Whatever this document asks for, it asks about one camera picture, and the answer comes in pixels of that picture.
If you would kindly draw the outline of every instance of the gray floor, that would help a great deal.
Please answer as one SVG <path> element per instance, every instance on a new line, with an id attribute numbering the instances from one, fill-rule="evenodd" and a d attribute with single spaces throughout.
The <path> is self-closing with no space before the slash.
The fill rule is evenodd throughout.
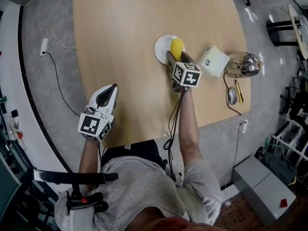
<path id="1" fill-rule="evenodd" d="M 264 72 L 255 76 L 252 89 L 253 119 L 247 132 L 239 141 L 236 162 L 254 154 L 264 139 L 274 133 L 283 124 L 284 117 L 279 116 L 280 97 L 284 87 L 289 85 L 296 75 L 299 61 L 296 59 L 296 47 L 275 47 L 270 42 L 265 23 L 271 15 L 274 21 L 288 20 L 287 3 L 298 7 L 292 0 L 252 0 L 248 9 L 256 13 L 258 19 L 250 19 L 243 0 L 234 0 L 242 21 L 248 51 L 261 53 L 264 58 Z M 25 7 L 23 16 L 23 51 L 26 73 L 30 89 L 43 120 L 43 123 L 60 154 L 73 171 L 78 170 L 84 139 L 77 133 L 79 117 L 73 114 L 63 102 L 58 90 L 55 70 L 49 56 L 39 55 L 41 41 L 46 29 L 37 21 L 38 5 L 34 2 Z M 56 37 L 66 47 L 75 47 L 73 31 L 73 0 L 42 0 L 40 20 L 50 25 Z M 295 40 L 292 31 L 283 33 L 285 40 Z M 84 110 L 86 97 L 82 86 L 75 50 L 63 49 L 49 31 L 50 52 L 57 64 L 60 86 L 69 105 L 76 112 Z M 237 126 L 245 118 L 232 118 Z M 205 161 L 222 185 L 230 170 L 236 147 L 238 129 L 225 120 L 199 129 L 200 149 Z M 163 158 L 167 157 L 162 146 L 167 138 L 156 140 Z M 183 168 L 179 144 L 173 146 L 173 156 L 178 167 Z"/>

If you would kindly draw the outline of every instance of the white tissue box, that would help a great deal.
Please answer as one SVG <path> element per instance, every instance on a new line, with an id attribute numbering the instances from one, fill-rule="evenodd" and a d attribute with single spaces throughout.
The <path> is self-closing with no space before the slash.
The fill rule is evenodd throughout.
<path id="1" fill-rule="evenodd" d="M 216 45 L 208 47 L 197 62 L 202 71 L 211 77 L 220 77 L 230 57 L 222 53 Z"/>

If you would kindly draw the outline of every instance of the silver kettle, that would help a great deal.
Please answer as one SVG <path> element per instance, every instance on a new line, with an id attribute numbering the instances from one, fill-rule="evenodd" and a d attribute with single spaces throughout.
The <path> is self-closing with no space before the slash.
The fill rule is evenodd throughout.
<path id="1" fill-rule="evenodd" d="M 230 60 L 228 61 L 224 71 L 233 78 L 251 77 L 259 73 L 263 62 L 255 55 L 241 52 L 231 51 Z"/>

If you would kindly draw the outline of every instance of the person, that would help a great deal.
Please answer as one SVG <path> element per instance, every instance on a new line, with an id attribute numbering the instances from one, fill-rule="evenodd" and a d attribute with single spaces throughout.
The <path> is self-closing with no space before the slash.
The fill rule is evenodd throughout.
<path id="1" fill-rule="evenodd" d="M 93 229 L 97 231 L 215 231 L 213 227 L 221 207 L 219 183 L 206 165 L 199 150 L 199 135 L 194 113 L 192 92 L 182 96 L 179 120 L 180 152 L 184 162 L 182 187 L 165 174 L 157 145 L 152 141 L 110 148 L 102 157 L 103 173 L 117 173 L 118 179 L 93 186 L 80 185 L 83 196 L 101 192 L 109 205 L 104 212 L 94 214 Z M 98 144 L 85 142 L 79 172 L 96 173 Z M 189 190 L 202 206 L 202 223 L 191 221 L 183 194 Z M 66 193 L 59 196 L 55 219 L 62 231 L 69 230 Z"/>

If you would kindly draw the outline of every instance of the wooden table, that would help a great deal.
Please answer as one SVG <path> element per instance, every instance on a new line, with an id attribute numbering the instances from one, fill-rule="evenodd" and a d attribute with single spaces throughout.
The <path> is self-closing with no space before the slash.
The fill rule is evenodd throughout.
<path id="1" fill-rule="evenodd" d="M 87 98 L 104 85 L 119 85 L 107 147 L 168 135 L 179 95 L 154 55 L 160 36 L 181 38 L 195 60 L 211 44 L 223 52 L 246 51 L 233 0 L 74 0 L 74 30 Z M 244 104 L 234 108 L 243 113 L 250 110 L 250 79 L 239 83 Z M 203 74 L 192 93 L 199 127 L 236 115 L 226 106 L 222 77 Z"/>
<path id="2" fill-rule="evenodd" d="M 268 30 L 269 38 L 275 46 L 298 46 L 302 56 L 305 60 L 308 59 L 308 45 L 303 42 L 299 32 L 299 22 L 295 19 L 298 16 L 295 9 L 291 4 L 288 4 L 288 10 L 290 14 L 290 21 L 280 21 L 273 23 L 271 20 L 267 20 L 266 27 Z M 281 42 L 279 31 L 293 30 L 296 36 L 296 42 Z"/>

